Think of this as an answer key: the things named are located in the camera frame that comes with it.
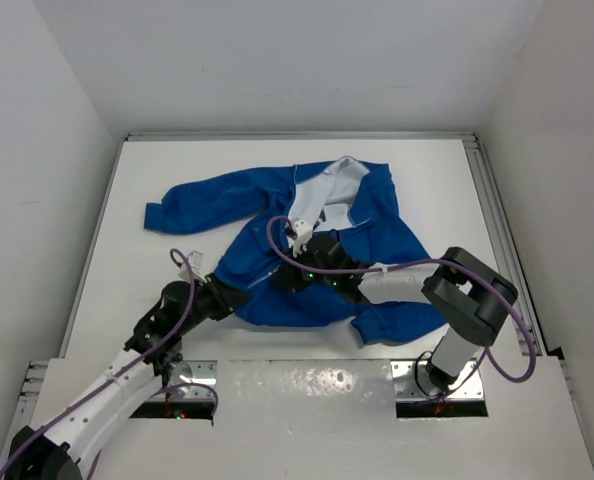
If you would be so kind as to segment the blue fleece zip jacket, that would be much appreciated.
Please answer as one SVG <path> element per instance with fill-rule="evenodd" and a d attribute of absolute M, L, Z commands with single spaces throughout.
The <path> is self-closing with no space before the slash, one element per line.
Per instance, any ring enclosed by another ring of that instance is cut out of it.
<path fill-rule="evenodd" d="M 230 287 L 251 292 L 251 300 L 236 314 L 253 325 L 313 328 L 349 319 L 366 343 L 407 343 L 444 325 L 429 304 L 354 305 L 327 285 L 298 293 L 273 286 L 270 276 L 280 259 L 272 248 L 292 245 L 280 223 L 271 234 L 266 232 L 276 216 L 304 220 L 316 233 L 337 231 L 342 247 L 356 261 L 400 264 L 428 256 L 400 217 L 389 166 L 350 156 L 251 168 L 174 186 L 160 202 L 146 205 L 144 227 L 189 235 L 244 220 L 214 274 Z"/>

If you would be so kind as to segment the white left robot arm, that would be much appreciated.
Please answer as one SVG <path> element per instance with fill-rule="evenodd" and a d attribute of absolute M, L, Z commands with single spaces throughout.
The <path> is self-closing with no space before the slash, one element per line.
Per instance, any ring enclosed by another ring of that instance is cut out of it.
<path fill-rule="evenodd" d="M 43 425 L 17 432 L 0 479 L 92 478 L 111 437 L 146 400 L 169 390 L 182 337 L 205 320 L 226 318 L 251 297 L 214 275 L 167 284 L 89 387 Z"/>

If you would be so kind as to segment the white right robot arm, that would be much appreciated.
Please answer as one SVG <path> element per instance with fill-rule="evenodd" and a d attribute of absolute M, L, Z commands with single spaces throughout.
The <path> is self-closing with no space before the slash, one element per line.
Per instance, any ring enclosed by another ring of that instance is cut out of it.
<path fill-rule="evenodd" d="M 432 351 L 425 370 L 429 382 L 446 392 L 478 349 L 490 347 L 518 298 L 516 287 L 461 247 L 438 260 L 404 266 L 354 260 L 334 234 L 294 236 L 292 249 L 271 248 L 282 259 L 273 283 L 301 292 L 315 284 L 331 287 L 341 298 L 378 306 L 403 303 L 433 306 L 448 330 Z"/>

